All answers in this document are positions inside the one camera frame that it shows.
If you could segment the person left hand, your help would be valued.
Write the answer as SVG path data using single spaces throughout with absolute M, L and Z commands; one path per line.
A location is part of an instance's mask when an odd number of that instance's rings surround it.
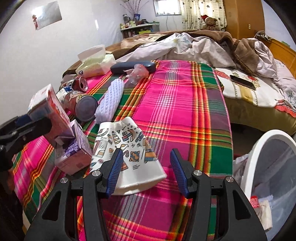
M 1 197 L 12 195 L 15 192 L 13 168 L 1 172 Z

